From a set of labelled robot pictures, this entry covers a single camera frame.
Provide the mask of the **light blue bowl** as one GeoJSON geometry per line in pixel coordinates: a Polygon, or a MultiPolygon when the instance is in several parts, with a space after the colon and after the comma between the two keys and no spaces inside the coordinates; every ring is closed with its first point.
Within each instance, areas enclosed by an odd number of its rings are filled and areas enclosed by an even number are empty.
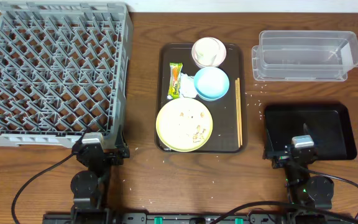
{"type": "Polygon", "coordinates": [[[222,98],[229,90],[229,78],[220,68],[205,67],[194,76],[194,87],[198,96],[206,101],[222,98]]]}

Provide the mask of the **green snack wrapper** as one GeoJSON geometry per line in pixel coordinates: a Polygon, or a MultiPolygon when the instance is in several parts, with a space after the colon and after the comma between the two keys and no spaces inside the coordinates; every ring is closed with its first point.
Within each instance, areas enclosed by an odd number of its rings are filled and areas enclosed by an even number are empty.
{"type": "Polygon", "coordinates": [[[180,83],[181,83],[181,70],[182,63],[170,63],[170,84],[168,87],[167,98],[169,100],[177,99],[180,97],[180,83]]]}

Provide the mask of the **white tissue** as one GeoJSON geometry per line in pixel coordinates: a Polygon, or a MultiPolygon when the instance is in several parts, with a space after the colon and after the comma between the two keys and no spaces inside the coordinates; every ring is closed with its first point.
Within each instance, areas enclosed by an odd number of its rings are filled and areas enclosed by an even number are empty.
{"type": "Polygon", "coordinates": [[[195,98],[197,91],[194,86],[194,76],[180,74],[180,98],[195,98]]]}

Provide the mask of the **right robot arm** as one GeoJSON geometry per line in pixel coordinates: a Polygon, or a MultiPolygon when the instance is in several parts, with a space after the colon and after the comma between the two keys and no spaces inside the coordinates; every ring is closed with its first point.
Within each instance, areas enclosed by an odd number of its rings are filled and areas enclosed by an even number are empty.
{"type": "Polygon", "coordinates": [[[308,165],[317,160],[317,148],[312,137],[305,133],[294,136],[290,144],[280,149],[273,147],[273,136],[266,131],[267,146],[264,159],[272,161],[274,169],[283,169],[287,195],[291,203],[322,210],[332,209],[334,183],[329,177],[311,176],[308,165]]]}

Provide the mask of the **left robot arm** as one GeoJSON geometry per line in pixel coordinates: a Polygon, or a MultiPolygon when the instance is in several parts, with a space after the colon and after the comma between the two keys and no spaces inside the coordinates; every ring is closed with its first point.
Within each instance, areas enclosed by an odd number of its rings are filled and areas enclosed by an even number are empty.
{"type": "Polygon", "coordinates": [[[120,166],[130,157],[125,141],[115,148],[104,150],[99,140],[85,142],[82,138],[73,145],[71,153],[86,167],[72,178],[72,224],[118,224],[122,215],[108,207],[111,167],[120,166]]]}

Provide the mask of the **black tray bin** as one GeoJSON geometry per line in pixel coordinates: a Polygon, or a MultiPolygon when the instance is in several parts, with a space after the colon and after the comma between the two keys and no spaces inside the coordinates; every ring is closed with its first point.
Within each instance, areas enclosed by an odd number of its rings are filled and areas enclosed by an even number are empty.
{"type": "Polygon", "coordinates": [[[310,129],[317,148],[317,160],[353,160],[357,148],[347,108],[340,103],[269,105],[264,111],[265,127],[273,136],[274,148],[304,135],[303,124],[310,129]]]}

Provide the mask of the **clear plastic bin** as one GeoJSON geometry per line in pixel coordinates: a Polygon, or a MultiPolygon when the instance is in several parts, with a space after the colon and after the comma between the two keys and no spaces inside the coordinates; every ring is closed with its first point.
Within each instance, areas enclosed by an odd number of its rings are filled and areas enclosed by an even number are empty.
{"type": "Polygon", "coordinates": [[[358,67],[354,32],[339,30],[264,30],[252,48],[257,81],[343,82],[358,67]]]}

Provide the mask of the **yellow plate with crumbs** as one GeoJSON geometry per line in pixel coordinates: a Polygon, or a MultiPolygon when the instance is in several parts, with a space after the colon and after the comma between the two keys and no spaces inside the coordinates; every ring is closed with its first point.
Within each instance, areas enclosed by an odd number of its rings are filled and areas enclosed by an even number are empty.
{"type": "Polygon", "coordinates": [[[193,98],[169,101],[158,112],[157,136],[169,149],[195,151],[206,144],[213,131],[213,118],[202,102],[193,98]]]}

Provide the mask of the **grey plastic dish rack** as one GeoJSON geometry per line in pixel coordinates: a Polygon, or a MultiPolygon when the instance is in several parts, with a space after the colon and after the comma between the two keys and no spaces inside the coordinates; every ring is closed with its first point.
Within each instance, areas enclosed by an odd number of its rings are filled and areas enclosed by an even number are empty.
{"type": "Polygon", "coordinates": [[[126,5],[0,1],[0,11],[0,146],[124,140],[126,5]]]}

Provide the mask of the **cream plastic cup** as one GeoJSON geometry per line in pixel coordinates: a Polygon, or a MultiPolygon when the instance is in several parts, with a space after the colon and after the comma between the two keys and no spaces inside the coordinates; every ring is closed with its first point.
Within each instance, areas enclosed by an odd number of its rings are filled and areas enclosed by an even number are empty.
{"type": "Polygon", "coordinates": [[[212,37],[204,37],[195,43],[195,53],[200,64],[209,66],[219,53],[219,44],[212,37]]]}

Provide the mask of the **dark brown serving tray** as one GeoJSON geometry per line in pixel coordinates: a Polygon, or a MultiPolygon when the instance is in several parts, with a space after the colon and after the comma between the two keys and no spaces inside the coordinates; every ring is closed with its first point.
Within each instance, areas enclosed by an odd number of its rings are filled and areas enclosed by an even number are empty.
{"type": "MultiPolygon", "coordinates": [[[[191,56],[192,46],[192,43],[170,43],[164,45],[160,50],[156,112],[159,112],[168,103],[170,62],[182,63],[182,72],[187,75],[195,75],[200,69],[191,56]]],[[[247,145],[246,98],[244,96],[241,98],[242,146],[239,147],[237,143],[235,81],[240,80],[240,89],[245,90],[243,53],[236,44],[225,44],[224,46],[226,58],[219,68],[228,75],[229,89],[221,99],[216,101],[205,101],[196,97],[211,112],[213,131],[206,144],[195,150],[195,153],[237,153],[245,149],[247,145]]]]}

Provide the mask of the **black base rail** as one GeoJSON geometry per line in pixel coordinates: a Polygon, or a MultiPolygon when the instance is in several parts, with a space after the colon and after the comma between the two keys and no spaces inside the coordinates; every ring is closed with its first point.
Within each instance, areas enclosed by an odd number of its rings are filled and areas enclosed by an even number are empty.
{"type": "MultiPolygon", "coordinates": [[[[42,224],[72,224],[72,223],[110,223],[110,224],[211,224],[218,218],[217,215],[167,215],[146,213],[125,213],[111,216],[107,213],[79,213],[45,214],[42,224]]],[[[251,213],[249,215],[228,216],[220,221],[226,224],[286,224],[286,223],[325,223],[340,224],[342,220],[329,218],[324,215],[279,215],[267,213],[251,213]]]]}

